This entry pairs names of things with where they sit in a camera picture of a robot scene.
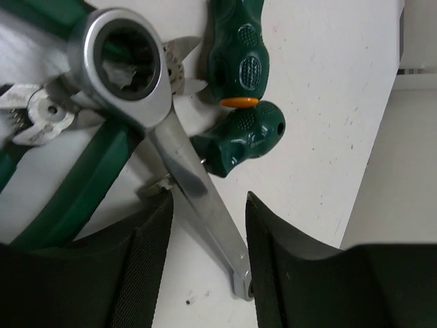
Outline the large silver ratchet wrench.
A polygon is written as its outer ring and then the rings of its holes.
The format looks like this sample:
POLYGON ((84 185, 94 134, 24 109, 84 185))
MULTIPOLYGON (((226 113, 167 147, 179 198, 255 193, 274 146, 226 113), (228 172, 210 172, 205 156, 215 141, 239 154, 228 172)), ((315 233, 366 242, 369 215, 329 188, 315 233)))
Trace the large silver ratchet wrench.
POLYGON ((74 26, 68 60, 80 89, 150 138, 231 269, 235 295, 252 300, 248 249, 176 115, 163 44, 152 24, 124 8, 95 10, 74 26), (150 49, 152 78, 137 91, 123 91, 112 84, 102 66, 104 43, 112 33, 123 30, 135 33, 150 49))

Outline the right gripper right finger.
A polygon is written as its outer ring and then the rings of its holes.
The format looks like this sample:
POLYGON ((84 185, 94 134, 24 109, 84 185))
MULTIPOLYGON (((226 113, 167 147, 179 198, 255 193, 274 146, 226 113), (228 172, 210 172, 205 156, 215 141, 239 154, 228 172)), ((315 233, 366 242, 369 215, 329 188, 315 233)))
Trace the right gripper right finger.
POLYGON ((295 228, 254 193, 246 237, 260 327, 435 327, 436 245, 340 250, 295 228))

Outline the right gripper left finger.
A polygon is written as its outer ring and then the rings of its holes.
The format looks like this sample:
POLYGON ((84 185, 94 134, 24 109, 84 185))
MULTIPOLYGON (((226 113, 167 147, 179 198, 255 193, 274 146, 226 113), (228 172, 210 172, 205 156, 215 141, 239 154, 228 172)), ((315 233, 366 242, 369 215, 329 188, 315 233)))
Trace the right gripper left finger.
POLYGON ((151 327, 173 198, 63 247, 1 246, 2 327, 151 327))

